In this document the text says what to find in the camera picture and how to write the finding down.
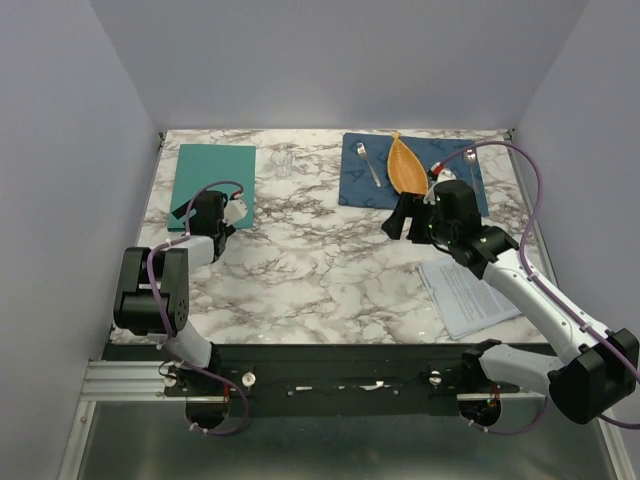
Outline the teal green folder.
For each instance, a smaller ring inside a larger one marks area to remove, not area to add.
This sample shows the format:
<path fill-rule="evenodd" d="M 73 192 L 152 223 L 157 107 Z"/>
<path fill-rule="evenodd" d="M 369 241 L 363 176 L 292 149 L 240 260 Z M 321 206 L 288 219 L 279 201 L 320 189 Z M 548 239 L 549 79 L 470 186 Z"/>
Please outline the teal green folder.
<path fill-rule="evenodd" d="M 241 199 L 247 216 L 234 224 L 238 229 L 254 226 L 256 148 L 254 146 L 182 144 L 179 149 L 174 187 L 168 214 L 168 230 L 184 231 L 184 218 L 173 218 L 171 211 L 187 204 L 193 195 L 212 182 L 231 180 L 244 187 Z"/>

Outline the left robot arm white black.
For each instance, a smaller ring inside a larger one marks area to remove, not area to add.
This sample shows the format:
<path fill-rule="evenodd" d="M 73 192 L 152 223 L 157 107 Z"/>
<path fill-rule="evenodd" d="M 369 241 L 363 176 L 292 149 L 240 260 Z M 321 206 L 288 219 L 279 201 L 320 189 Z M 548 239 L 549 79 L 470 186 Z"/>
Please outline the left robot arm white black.
<path fill-rule="evenodd" d="M 173 211 L 184 222 L 181 236 L 153 248 L 129 247 L 122 257 L 116 326 L 155 338 L 180 368 L 189 369 L 187 382 L 201 395 L 220 387 L 222 372 L 217 347 L 189 320 L 190 275 L 219 260 L 234 224 L 247 213 L 241 192 L 203 191 Z"/>

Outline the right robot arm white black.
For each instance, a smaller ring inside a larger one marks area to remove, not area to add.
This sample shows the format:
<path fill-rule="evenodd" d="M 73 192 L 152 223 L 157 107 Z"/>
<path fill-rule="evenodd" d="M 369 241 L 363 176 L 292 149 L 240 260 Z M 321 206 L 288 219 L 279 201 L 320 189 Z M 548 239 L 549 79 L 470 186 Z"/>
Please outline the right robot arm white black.
<path fill-rule="evenodd" d="M 459 265 L 504 295 L 554 353 L 536 354 L 487 340 L 463 357 L 460 379 L 480 392 L 508 383 L 549 397 L 566 418 L 587 424 L 630 396 L 639 382 L 639 341 L 586 314 L 535 270 L 503 229 L 483 224 L 472 188 L 437 183 L 426 195 L 401 193 L 383 231 L 443 247 Z"/>

